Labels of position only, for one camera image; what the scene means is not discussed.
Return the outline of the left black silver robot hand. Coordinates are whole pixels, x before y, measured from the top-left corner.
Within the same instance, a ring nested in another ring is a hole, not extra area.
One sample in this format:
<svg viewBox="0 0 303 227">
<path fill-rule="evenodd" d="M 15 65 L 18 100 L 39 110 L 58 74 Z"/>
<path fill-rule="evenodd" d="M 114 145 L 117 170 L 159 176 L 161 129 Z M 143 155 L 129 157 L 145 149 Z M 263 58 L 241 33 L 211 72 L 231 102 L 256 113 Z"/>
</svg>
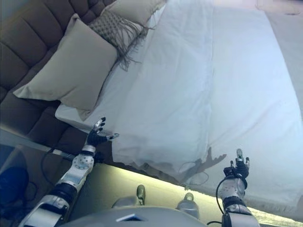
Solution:
<svg viewBox="0 0 303 227">
<path fill-rule="evenodd" d="M 96 147 L 97 145 L 107 142 L 109 140 L 113 140 L 120 135 L 118 133 L 114 133 L 111 135 L 103 135 L 103 126 L 105 126 L 105 121 L 106 117 L 100 118 L 93 126 L 91 131 L 89 132 L 87 139 L 86 139 L 86 144 L 90 146 Z"/>
</svg>

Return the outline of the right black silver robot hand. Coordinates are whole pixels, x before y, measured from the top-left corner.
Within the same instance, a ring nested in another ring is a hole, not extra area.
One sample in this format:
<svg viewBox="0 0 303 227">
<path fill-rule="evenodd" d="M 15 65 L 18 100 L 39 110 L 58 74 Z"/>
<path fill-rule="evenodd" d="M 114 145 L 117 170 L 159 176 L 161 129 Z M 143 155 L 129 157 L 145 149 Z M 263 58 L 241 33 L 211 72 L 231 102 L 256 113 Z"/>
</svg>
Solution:
<svg viewBox="0 0 303 227">
<path fill-rule="evenodd" d="M 250 159 L 245 157 L 242 149 L 236 149 L 235 166 L 233 167 L 236 175 L 240 175 L 242 179 L 246 179 L 249 175 Z"/>
</svg>

